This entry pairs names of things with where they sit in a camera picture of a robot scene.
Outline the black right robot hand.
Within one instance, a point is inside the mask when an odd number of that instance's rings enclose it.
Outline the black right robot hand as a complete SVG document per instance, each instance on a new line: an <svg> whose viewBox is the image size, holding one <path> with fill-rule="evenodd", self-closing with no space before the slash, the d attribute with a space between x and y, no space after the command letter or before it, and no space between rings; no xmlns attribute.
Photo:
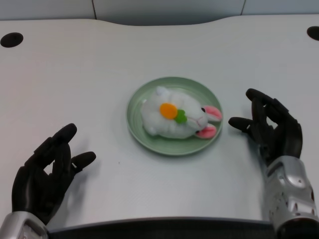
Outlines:
<svg viewBox="0 0 319 239"><path fill-rule="evenodd" d="M266 165L281 156L300 158L303 146L301 125L277 99L248 89L252 119L231 117L228 123L247 134L258 145Z"/></svg>

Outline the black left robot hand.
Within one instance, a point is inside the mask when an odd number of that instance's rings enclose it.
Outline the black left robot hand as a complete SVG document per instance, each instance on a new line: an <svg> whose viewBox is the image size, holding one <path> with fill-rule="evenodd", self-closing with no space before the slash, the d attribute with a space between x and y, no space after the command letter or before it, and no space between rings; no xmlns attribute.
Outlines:
<svg viewBox="0 0 319 239"><path fill-rule="evenodd" d="M11 203L13 212L28 212L45 225L60 208L76 174L96 159L94 152L71 155L70 140L77 132L70 123L47 138L19 168Z"/></svg>

